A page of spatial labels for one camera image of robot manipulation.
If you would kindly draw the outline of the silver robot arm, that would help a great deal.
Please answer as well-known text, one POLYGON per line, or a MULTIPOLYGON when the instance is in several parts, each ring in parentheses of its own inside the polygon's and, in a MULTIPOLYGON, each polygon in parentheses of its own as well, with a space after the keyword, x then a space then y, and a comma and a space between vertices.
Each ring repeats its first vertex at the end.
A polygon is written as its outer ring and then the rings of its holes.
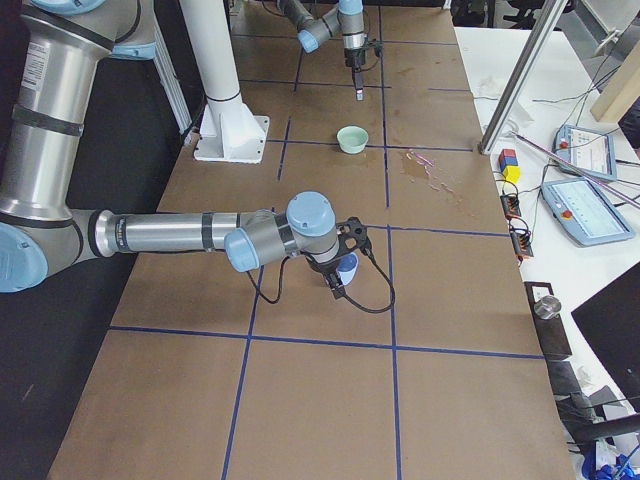
POLYGON ((239 272, 303 256, 335 297, 345 225, 317 192, 286 210, 115 214, 72 210, 67 191, 99 62, 155 53, 150 1, 26 1, 30 32, 1 181, 1 289, 34 287, 77 263, 117 253, 223 252, 239 272))
POLYGON ((277 1, 276 7, 296 27, 297 38, 308 54, 318 50, 329 39, 342 38, 345 65, 351 70, 356 100, 362 101, 368 40, 363 3, 360 0, 340 0, 320 18, 314 18, 298 0, 277 1))

